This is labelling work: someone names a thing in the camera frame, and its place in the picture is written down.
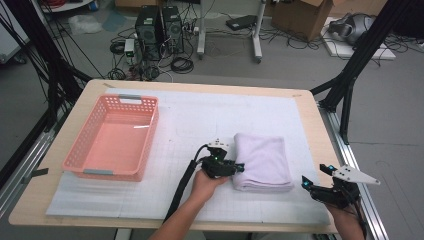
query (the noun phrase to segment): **black pole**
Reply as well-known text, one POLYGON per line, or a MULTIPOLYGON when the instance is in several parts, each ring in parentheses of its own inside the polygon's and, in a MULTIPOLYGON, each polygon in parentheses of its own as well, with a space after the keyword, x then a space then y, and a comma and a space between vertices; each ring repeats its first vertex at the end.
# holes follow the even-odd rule
POLYGON ((320 101, 321 107, 329 112, 335 112, 337 105, 344 99, 340 134, 345 144, 349 144, 347 132, 355 81, 414 1, 416 0, 388 0, 342 72, 336 78, 311 90, 316 95, 330 89, 325 99, 320 101))

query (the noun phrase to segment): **basket handle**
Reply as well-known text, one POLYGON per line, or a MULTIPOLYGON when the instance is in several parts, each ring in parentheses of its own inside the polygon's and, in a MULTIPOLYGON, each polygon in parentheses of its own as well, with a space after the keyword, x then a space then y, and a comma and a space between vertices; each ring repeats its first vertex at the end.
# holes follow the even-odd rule
POLYGON ((89 169, 89 168, 84 169, 83 173, 84 174, 96 174, 96 175, 113 175, 112 170, 89 169))

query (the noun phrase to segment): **wrist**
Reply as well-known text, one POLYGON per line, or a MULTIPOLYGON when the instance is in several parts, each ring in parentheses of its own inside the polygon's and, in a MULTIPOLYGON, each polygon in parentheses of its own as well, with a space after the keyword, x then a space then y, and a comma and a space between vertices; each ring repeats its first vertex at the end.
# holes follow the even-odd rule
POLYGON ((196 208, 202 208, 206 203, 205 200, 202 200, 201 198, 195 197, 193 195, 191 195, 186 202, 187 204, 190 204, 191 206, 196 208))

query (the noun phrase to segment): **concrete floor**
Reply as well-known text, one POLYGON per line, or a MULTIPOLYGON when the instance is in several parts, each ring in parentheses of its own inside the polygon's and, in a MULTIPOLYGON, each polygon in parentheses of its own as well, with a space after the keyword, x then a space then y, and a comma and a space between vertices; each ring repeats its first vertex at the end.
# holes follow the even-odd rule
MULTIPOLYGON (((86 10, 71 11, 87 14, 86 10)), ((111 17, 109 10, 93 14, 99 22, 111 17)), ((207 25, 220 26, 222 19, 207 20, 207 25)), ((125 19, 115 31, 78 35, 75 40, 104 75, 111 68, 110 39, 117 32, 134 25, 125 19)), ((98 76, 78 49, 65 38, 76 67, 98 76)), ((324 46, 318 50, 294 49, 286 38, 261 41, 263 60, 253 59, 249 38, 208 35, 206 55, 196 54, 193 72, 188 75, 162 74, 156 81, 257 86, 272 88, 312 89, 337 76, 346 61, 330 57, 324 46)), ((362 171, 382 181, 369 186, 371 196, 390 239, 422 239, 424 236, 424 169, 423 107, 424 54, 409 50, 396 53, 395 61, 382 61, 379 67, 370 62, 359 76, 353 94, 349 139, 362 171)), ((45 111, 47 105, 30 64, 0 65, 0 167, 11 157, 20 142, 45 111)), ((321 100, 325 94, 316 96, 321 100)), ((11 226, 6 213, 0 220, 0 239, 113 239, 114 229, 35 228, 11 226)), ((135 231, 132 239, 146 238, 145 231, 135 231)), ((214 239, 244 239, 244 233, 225 233, 214 239)))

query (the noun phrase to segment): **lavender towel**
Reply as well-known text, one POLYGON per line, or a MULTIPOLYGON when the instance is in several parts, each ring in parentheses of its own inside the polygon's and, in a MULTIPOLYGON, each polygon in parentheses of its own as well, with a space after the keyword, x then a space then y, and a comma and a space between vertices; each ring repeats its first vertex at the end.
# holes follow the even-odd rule
POLYGON ((263 137, 237 133, 236 163, 244 163, 243 173, 233 176, 234 188, 240 191, 287 192, 294 185, 282 137, 263 137))

